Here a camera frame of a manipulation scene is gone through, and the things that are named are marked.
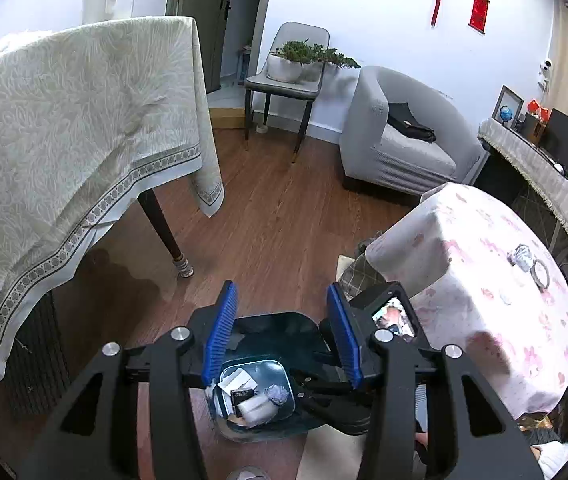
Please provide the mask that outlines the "white SanDisk cardboard box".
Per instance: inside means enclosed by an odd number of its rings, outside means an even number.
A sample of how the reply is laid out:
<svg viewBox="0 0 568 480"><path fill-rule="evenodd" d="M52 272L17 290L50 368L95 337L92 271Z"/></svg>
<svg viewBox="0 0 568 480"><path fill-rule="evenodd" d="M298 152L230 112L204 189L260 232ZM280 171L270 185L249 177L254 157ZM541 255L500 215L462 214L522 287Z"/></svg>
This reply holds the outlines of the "white SanDisk cardboard box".
<svg viewBox="0 0 568 480"><path fill-rule="evenodd" d="M246 429L270 422L278 414L280 406L273 404L264 394L264 389L269 386L260 385L249 372L246 372L241 367L222 377L220 382L218 382L217 388L221 394L221 402L226 418L235 425ZM231 392L243 388L254 389L256 396L234 408Z"/></svg>

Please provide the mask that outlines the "foil ball large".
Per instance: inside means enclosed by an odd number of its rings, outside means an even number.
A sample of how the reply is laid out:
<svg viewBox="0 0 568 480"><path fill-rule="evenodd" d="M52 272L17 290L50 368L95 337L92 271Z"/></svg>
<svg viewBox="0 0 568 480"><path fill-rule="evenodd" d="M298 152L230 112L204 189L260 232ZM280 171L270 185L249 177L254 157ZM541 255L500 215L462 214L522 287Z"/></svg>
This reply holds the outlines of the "foil ball large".
<svg viewBox="0 0 568 480"><path fill-rule="evenodd" d="M536 258L534 258L530 248L525 244L519 244L512 252L506 255L506 258L511 266L517 266L525 273L528 273L536 262Z"/></svg>

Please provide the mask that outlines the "white round lid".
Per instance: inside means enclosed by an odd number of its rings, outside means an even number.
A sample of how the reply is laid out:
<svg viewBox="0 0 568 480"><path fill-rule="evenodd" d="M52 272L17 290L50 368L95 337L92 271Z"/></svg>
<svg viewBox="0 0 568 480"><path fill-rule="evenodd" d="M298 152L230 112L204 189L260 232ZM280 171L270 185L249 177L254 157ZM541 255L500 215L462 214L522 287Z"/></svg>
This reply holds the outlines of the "white round lid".
<svg viewBox="0 0 568 480"><path fill-rule="evenodd" d="M550 272L543 261L540 259L534 259L534 263L531 265L529 273L540 292L544 292L549 288Z"/></svg>

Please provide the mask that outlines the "black tissue pack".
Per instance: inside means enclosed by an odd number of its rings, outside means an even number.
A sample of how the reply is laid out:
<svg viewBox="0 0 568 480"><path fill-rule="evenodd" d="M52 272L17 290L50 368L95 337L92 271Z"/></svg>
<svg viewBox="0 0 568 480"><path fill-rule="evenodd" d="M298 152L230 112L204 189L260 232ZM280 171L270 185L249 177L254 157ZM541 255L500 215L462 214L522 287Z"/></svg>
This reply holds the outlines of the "black tissue pack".
<svg viewBox="0 0 568 480"><path fill-rule="evenodd" d="M251 388L233 390L231 392L232 405L234 406L234 408L236 408L237 406L253 398L254 396L256 396L256 391Z"/></svg>

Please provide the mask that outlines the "foil ball small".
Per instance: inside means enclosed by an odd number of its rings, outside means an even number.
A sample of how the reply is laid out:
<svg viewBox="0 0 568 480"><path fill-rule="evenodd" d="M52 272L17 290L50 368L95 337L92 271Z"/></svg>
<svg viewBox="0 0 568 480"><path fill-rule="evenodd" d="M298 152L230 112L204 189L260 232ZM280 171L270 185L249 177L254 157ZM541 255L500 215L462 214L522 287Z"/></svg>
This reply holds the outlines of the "foil ball small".
<svg viewBox="0 0 568 480"><path fill-rule="evenodd" d="M276 406L283 406L290 397L288 389L281 385L270 385L264 389L264 394Z"/></svg>

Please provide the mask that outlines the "teal plastic trash bin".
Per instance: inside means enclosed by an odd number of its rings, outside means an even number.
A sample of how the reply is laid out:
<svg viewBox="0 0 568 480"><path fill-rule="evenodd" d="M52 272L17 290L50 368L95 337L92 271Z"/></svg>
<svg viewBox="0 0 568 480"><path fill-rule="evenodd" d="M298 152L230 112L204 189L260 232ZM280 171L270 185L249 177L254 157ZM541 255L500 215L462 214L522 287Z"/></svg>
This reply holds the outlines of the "teal plastic trash bin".
<svg viewBox="0 0 568 480"><path fill-rule="evenodd" d="M245 389L264 393L279 386L287 392L283 405L263 424L247 428L229 393L220 389L242 370L250 378ZM210 417L223 437L241 443L281 440L323 425L302 404L320 386L340 384L320 325L300 312L275 312L237 318L218 377L206 398Z"/></svg>

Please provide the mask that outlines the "grey slipper on foot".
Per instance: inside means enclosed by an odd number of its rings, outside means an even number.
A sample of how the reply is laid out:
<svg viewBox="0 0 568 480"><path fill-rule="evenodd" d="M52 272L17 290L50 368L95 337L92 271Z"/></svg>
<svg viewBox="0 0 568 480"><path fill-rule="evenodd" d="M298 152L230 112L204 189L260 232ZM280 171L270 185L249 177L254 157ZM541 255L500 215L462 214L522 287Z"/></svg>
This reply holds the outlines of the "grey slipper on foot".
<svg viewBox="0 0 568 480"><path fill-rule="evenodd" d="M226 480L270 480L270 476L256 466L244 466L228 474Z"/></svg>

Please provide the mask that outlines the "pink floral round tablecloth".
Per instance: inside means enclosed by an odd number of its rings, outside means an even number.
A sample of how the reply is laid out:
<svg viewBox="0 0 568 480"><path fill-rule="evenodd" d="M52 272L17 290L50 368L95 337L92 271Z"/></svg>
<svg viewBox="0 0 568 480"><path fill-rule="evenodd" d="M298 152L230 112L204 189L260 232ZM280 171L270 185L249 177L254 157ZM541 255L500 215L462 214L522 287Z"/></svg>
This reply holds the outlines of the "pink floral round tablecloth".
<svg viewBox="0 0 568 480"><path fill-rule="evenodd" d="M540 292L508 263L519 244L550 272ZM491 195L447 183L365 251L388 282L399 282L429 343L457 344L513 417L549 413L568 388L568 285L537 235Z"/></svg>

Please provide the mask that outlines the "dark floor mat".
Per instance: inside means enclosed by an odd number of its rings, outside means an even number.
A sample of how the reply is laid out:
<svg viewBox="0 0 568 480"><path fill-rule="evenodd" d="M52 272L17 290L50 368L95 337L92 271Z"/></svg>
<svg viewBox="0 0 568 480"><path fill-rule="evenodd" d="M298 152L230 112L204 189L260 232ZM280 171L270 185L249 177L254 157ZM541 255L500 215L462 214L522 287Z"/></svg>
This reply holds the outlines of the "dark floor mat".
<svg viewBox="0 0 568 480"><path fill-rule="evenodd" d="M47 415L70 385L53 293L47 292L16 334L3 381L17 419Z"/></svg>

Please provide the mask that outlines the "beige patterned tablecloth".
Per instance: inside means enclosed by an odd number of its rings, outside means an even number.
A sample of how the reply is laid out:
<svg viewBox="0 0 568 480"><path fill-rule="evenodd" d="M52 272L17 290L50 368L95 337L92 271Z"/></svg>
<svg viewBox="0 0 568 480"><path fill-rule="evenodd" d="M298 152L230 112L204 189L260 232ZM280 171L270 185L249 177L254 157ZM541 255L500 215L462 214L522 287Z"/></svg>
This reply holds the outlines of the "beige patterned tablecloth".
<svg viewBox="0 0 568 480"><path fill-rule="evenodd" d="M186 16L63 30L0 56L0 381L19 327L138 196L224 187Z"/></svg>

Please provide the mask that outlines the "beige fringed sideboard cloth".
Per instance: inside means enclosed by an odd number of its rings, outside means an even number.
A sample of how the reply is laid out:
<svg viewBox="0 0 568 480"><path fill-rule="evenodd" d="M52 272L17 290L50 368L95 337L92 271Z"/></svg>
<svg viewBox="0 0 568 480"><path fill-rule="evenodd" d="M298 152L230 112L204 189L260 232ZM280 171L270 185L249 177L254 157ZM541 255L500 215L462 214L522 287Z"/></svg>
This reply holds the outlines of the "beige fringed sideboard cloth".
<svg viewBox="0 0 568 480"><path fill-rule="evenodd" d="M568 180L537 148L496 120L484 120L478 138L486 141L528 182L553 212L568 235Z"/></svg>

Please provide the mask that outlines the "framed picture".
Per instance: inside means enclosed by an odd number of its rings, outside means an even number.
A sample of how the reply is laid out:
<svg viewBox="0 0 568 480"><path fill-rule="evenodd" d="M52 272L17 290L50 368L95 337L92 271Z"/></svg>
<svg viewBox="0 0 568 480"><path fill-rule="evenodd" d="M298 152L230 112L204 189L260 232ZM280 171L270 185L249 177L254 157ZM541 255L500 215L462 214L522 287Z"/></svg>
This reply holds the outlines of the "framed picture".
<svg viewBox="0 0 568 480"><path fill-rule="evenodd" d="M524 100L508 86L501 88L491 117L501 126L513 129L524 105Z"/></svg>

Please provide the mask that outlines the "grey dining chair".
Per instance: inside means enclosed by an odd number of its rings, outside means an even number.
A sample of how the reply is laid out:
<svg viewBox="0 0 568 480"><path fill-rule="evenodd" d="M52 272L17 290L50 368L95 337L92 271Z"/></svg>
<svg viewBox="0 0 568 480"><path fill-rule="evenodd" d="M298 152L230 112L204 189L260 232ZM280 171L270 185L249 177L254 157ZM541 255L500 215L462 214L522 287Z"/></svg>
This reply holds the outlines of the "grey dining chair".
<svg viewBox="0 0 568 480"><path fill-rule="evenodd" d="M252 98L255 93L264 95L262 114L267 125L272 96L305 103L304 114L296 136L292 162L296 162L302 142L307 134L310 116L322 87L325 63L313 59L318 49L327 49L330 33L322 27L286 22L280 26L271 44L262 69L244 81L244 143L249 147L249 136L254 124Z"/></svg>

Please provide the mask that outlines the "dark grey door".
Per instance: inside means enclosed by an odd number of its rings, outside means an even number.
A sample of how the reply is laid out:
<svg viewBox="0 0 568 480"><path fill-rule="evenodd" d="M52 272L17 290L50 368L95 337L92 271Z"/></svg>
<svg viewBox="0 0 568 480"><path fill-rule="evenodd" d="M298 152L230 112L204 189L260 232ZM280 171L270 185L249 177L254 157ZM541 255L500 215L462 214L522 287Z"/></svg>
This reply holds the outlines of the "dark grey door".
<svg viewBox="0 0 568 480"><path fill-rule="evenodd" d="M166 14L194 18L204 66L206 90L221 87L234 68L233 52L252 40L259 0L167 0Z"/></svg>

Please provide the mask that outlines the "red wall banner right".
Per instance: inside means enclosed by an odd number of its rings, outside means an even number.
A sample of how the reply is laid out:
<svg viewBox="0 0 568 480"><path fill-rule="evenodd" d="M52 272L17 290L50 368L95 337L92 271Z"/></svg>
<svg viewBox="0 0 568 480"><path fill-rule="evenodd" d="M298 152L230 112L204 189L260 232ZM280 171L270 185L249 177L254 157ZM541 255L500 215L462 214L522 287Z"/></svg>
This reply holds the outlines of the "red wall banner right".
<svg viewBox="0 0 568 480"><path fill-rule="evenodd" d="M468 24L472 29L481 34L485 33L489 5L489 0L473 0L472 12L470 12L470 21Z"/></svg>

